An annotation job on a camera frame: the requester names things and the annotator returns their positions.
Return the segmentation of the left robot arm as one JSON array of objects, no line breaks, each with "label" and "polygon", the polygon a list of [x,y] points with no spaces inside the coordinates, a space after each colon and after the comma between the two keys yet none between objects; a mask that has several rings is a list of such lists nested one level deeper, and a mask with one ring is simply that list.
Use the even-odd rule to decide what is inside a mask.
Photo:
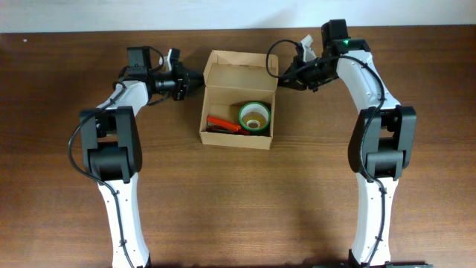
[{"label": "left robot arm", "polygon": [[171,48],[152,65],[150,46],[127,48],[128,63],[112,84],[111,96],[80,113],[72,137],[81,138],[83,167],[103,197],[112,238],[113,267],[150,267],[138,208],[138,174],[142,150],[136,116],[145,106],[169,98],[181,101],[204,85],[201,74],[184,67],[180,50]]}]

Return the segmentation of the green tape roll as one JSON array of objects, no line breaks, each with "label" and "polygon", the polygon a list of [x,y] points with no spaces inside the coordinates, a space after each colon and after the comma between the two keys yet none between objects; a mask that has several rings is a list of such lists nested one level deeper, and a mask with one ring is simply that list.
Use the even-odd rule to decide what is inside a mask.
[{"label": "green tape roll", "polygon": [[265,132],[271,123],[271,111],[260,102],[249,102],[239,110],[239,124],[253,134]]}]

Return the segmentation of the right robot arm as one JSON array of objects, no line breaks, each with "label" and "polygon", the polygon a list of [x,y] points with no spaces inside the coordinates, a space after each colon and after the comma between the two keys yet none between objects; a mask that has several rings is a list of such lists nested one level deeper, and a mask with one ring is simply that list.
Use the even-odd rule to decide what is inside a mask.
[{"label": "right robot arm", "polygon": [[314,92],[340,79],[349,90],[358,111],[347,151],[358,183],[358,222],[346,265],[393,267],[388,242],[392,202],[411,159],[417,114],[388,91],[369,45],[349,36],[345,20],[324,23],[321,37],[321,56],[306,36],[294,44],[292,64],[276,79],[281,87]]}]

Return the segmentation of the yellow tape roll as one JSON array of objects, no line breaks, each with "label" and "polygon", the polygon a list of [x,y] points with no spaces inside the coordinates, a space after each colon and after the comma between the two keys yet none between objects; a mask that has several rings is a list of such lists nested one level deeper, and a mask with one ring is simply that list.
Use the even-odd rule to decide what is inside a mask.
[{"label": "yellow tape roll", "polygon": [[250,112],[242,116],[241,123],[248,131],[259,131],[268,125],[268,119],[258,112]]}]

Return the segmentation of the brown cardboard box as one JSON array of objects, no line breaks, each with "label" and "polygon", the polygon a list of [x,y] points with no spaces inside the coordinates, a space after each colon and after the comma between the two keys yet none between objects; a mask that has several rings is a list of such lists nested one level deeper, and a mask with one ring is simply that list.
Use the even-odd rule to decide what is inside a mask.
[{"label": "brown cardboard box", "polygon": [[[276,55],[213,50],[203,77],[205,95],[199,135],[203,144],[268,150],[274,135],[274,108],[278,70]],[[269,114],[268,126],[257,134],[218,133],[210,129],[208,117],[240,124],[240,112],[248,103],[261,103]]]}]

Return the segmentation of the orange utility knife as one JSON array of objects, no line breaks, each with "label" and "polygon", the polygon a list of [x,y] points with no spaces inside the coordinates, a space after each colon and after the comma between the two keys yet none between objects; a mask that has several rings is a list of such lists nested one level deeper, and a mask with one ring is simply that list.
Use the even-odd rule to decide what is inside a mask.
[{"label": "orange utility knife", "polygon": [[211,123],[212,125],[221,126],[225,129],[229,129],[233,131],[237,131],[242,128],[239,124],[235,124],[230,121],[226,121],[224,119],[213,117],[213,116],[208,116],[207,122]]}]

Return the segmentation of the orange black stapler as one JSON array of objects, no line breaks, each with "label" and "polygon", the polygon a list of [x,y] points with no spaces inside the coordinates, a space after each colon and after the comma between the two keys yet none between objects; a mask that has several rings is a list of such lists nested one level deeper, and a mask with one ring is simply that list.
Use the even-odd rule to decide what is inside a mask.
[{"label": "orange black stapler", "polygon": [[221,126],[209,126],[206,129],[207,132],[209,133],[222,133],[222,134],[234,134],[234,135],[250,135],[250,132],[247,130],[239,129],[237,131],[225,129]]}]

